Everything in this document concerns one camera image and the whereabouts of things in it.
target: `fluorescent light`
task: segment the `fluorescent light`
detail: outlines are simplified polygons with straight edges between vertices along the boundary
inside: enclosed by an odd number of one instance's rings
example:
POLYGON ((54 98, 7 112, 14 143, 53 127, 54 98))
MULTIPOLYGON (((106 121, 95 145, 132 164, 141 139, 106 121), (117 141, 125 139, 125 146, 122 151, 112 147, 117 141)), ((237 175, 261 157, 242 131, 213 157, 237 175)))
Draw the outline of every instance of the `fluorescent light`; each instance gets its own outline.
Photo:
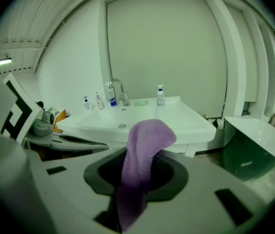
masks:
POLYGON ((0 65, 11 63, 11 62, 12 62, 12 58, 1 59, 0 65))

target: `orange object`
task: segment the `orange object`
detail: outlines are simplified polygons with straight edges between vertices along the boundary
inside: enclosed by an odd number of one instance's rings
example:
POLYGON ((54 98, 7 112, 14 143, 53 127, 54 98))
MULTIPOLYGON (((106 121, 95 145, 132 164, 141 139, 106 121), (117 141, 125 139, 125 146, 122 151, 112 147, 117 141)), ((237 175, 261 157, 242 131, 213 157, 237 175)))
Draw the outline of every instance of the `orange object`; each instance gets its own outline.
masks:
POLYGON ((54 130, 55 130, 56 132, 59 132, 59 133, 62 133, 62 132, 63 132, 63 130, 61 130, 61 129, 59 129, 59 128, 57 127, 56 123, 58 123, 59 121, 65 119, 65 118, 67 118, 66 110, 64 110, 63 112, 59 113, 58 117, 57 117, 56 120, 55 120, 55 123, 54 123, 54 130))

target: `sink vanity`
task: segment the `sink vanity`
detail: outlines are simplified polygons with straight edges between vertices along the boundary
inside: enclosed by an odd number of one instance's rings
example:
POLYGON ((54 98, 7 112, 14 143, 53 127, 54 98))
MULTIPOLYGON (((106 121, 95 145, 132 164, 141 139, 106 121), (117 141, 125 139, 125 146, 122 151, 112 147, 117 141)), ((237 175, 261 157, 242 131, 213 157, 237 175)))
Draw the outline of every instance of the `sink vanity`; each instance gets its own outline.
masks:
POLYGON ((176 134, 175 144, 166 148, 176 153, 194 156, 191 145, 211 141, 215 127, 194 110, 181 102, 180 97, 166 97, 165 105, 157 106, 156 98, 130 100, 130 106, 107 106, 80 115, 70 116, 57 123, 66 133, 88 140, 105 143, 109 148, 126 146, 131 127, 146 119, 160 119, 176 134), (147 101, 145 106, 136 102, 147 101))

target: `purple towel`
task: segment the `purple towel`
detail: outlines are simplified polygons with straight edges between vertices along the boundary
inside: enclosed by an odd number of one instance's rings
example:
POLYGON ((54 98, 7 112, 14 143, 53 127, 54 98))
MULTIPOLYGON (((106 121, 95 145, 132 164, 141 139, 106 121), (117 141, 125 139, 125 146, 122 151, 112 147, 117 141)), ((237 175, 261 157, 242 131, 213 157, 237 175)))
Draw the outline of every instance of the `purple towel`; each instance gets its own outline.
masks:
POLYGON ((135 124, 128 137, 121 186, 116 204, 122 231, 127 231, 146 208, 153 157, 176 141, 174 132, 161 120, 149 119, 135 124))

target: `roller blind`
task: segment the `roller blind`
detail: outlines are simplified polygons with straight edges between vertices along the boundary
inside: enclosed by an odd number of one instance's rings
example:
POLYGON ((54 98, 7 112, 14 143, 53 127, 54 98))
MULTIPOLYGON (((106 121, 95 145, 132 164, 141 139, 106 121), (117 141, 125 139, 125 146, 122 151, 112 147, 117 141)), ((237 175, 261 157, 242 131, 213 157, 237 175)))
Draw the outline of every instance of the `roller blind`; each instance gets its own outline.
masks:
POLYGON ((180 96, 201 115, 221 116, 226 57, 204 0, 116 0, 107 10, 112 77, 130 99, 155 98, 164 84, 165 96, 180 96))
POLYGON ((258 70, 257 58, 252 35, 241 11, 226 5, 235 24, 238 28, 246 64, 246 90, 245 101, 256 102, 257 100, 257 85, 258 85, 258 70))

